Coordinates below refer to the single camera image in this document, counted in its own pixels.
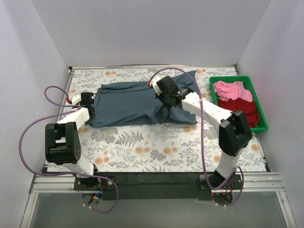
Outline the blue grey t shirt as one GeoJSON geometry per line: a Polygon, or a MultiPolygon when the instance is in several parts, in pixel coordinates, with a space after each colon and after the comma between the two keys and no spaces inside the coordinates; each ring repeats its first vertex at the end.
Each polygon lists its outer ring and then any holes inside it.
{"type": "Polygon", "coordinates": [[[143,124],[196,124],[196,116],[178,107],[168,109],[155,97],[148,83],[120,82],[101,85],[93,128],[143,124]]]}

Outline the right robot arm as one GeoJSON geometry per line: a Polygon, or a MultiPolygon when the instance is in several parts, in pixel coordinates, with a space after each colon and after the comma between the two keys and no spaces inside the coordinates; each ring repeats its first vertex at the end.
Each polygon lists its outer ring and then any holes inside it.
{"type": "Polygon", "coordinates": [[[252,139],[245,113],[240,110],[233,112],[203,100],[200,94],[187,86],[178,87],[169,76],[153,78],[149,87],[167,107],[178,107],[195,114],[218,131],[220,162],[212,175],[205,175],[205,181],[212,190],[221,189],[235,174],[239,157],[252,139]]]}

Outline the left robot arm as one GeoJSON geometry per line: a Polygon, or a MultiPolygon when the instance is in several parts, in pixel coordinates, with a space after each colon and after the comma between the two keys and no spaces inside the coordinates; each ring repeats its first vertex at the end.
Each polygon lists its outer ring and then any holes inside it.
{"type": "Polygon", "coordinates": [[[46,160],[69,169],[78,178],[77,184],[90,190],[98,189],[101,181],[92,177],[97,174],[97,167],[82,156],[78,130],[95,118],[94,96],[94,93],[83,92],[68,99],[69,103],[80,105],[81,109],[45,127],[46,160]]]}

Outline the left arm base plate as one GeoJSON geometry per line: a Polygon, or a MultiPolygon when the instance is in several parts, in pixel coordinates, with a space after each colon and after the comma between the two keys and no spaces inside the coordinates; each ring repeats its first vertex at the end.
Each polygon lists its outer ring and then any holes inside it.
{"type": "Polygon", "coordinates": [[[99,178],[75,178],[73,190],[76,191],[93,191],[93,190],[114,190],[113,182],[116,180],[115,176],[108,176],[110,180],[99,178]]]}

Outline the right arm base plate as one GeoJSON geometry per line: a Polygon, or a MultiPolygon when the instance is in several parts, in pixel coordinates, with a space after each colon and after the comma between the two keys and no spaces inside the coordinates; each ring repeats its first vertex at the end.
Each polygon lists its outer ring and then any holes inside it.
{"type": "MultiPolygon", "coordinates": [[[[215,175],[209,175],[208,180],[213,188],[218,187],[222,182],[223,178],[217,177],[215,175]]],[[[196,180],[196,184],[201,190],[210,190],[204,175],[200,175],[196,180]]],[[[234,174],[230,179],[221,187],[221,190],[240,190],[242,186],[241,176],[234,174]]]]}

